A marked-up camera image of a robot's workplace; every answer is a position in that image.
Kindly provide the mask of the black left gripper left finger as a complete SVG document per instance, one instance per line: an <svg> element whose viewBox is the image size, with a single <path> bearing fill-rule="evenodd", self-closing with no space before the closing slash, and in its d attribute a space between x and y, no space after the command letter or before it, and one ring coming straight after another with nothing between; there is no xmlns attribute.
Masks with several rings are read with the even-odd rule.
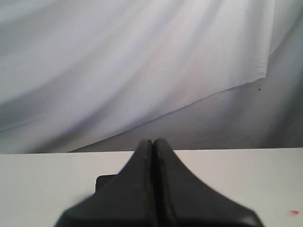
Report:
<svg viewBox="0 0 303 227"><path fill-rule="evenodd" d="M92 196L67 209L58 227L152 227L152 142L142 140L123 169Z"/></svg>

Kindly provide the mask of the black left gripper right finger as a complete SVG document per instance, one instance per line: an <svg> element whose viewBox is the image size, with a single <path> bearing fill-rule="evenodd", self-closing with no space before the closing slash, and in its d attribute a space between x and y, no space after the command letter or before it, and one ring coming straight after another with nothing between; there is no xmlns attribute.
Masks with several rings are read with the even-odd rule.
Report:
<svg viewBox="0 0 303 227"><path fill-rule="evenodd" d="M153 192L160 227L260 227L257 214L196 177L164 139L153 143Z"/></svg>

